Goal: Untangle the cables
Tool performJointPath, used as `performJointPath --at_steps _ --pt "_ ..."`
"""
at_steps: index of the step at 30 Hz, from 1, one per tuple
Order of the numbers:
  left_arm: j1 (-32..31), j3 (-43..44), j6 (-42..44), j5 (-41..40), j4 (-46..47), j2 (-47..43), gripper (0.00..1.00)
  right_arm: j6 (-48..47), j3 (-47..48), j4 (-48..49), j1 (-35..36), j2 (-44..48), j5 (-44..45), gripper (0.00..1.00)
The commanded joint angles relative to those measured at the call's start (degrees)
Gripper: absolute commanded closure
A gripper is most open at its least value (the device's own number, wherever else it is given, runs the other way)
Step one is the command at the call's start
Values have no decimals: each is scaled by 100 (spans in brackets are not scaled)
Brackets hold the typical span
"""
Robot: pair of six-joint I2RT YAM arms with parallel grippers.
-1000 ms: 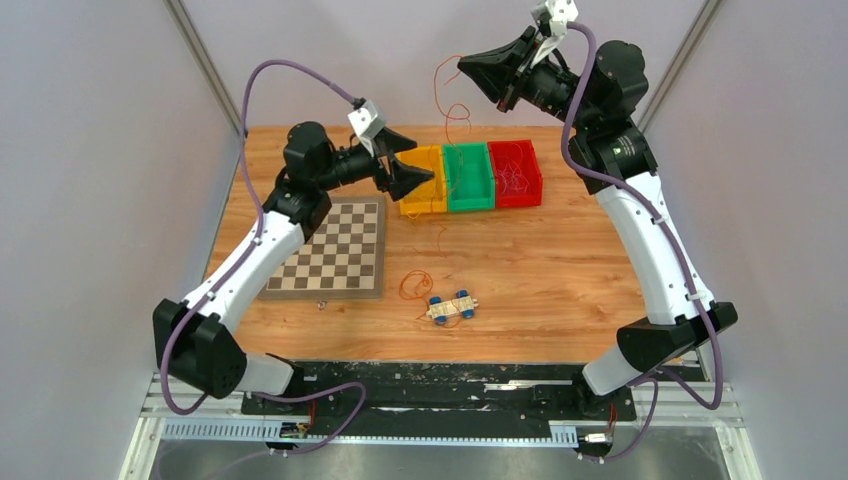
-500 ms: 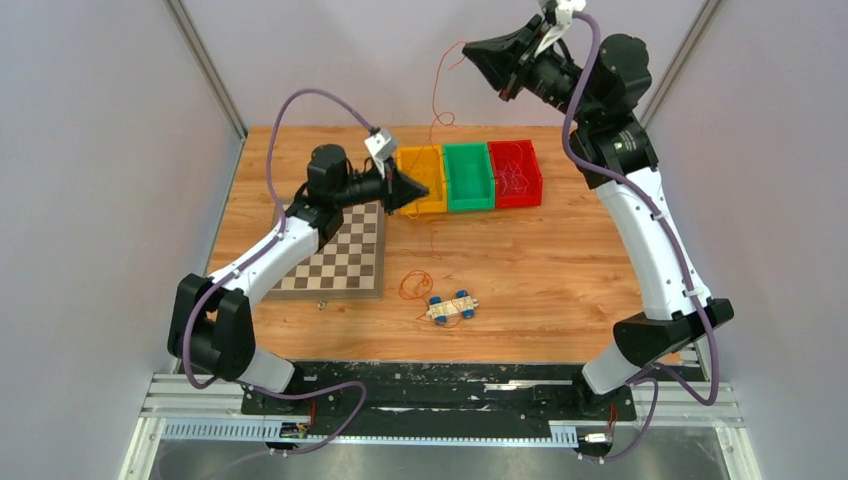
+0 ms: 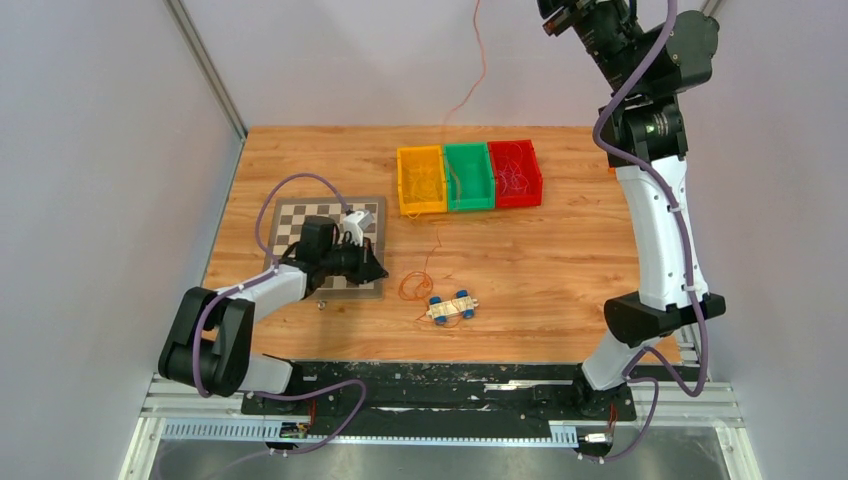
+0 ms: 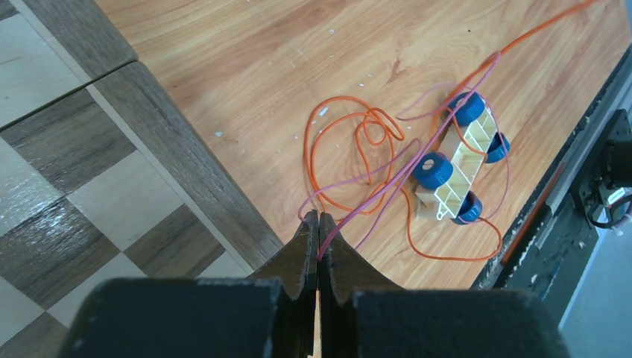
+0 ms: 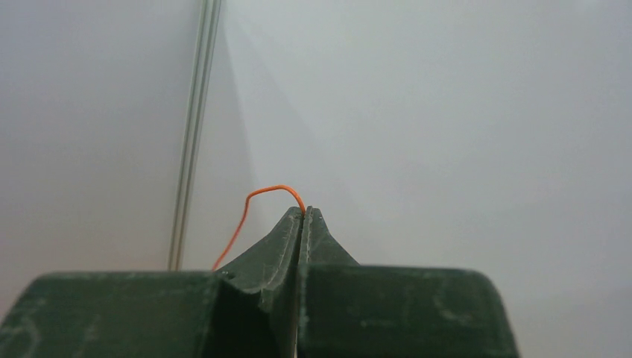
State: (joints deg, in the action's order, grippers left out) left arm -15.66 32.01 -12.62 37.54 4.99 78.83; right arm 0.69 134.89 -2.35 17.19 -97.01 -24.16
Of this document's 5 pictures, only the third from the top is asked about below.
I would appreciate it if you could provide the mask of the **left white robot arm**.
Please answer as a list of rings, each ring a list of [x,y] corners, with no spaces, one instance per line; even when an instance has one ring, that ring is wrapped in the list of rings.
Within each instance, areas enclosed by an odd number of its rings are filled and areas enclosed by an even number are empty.
[[[339,222],[308,216],[299,240],[261,274],[223,289],[187,290],[158,360],[159,375],[203,397],[254,392],[282,414],[300,410],[306,388],[292,378],[294,364],[253,353],[254,327],[308,298],[329,277],[356,285],[387,277],[365,235],[373,221],[366,210],[351,211]]]

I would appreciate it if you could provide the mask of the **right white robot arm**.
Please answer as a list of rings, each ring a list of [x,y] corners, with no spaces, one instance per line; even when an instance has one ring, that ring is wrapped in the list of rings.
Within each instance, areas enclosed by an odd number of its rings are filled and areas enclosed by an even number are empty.
[[[607,331],[582,364],[571,403],[596,417],[636,362],[678,329],[726,311],[697,260],[687,210],[688,141],[678,97],[706,83],[719,24],[670,2],[665,21],[642,28],[633,1],[542,1],[544,32],[573,31],[610,85],[593,129],[629,208],[639,261],[635,292],[606,301]]]

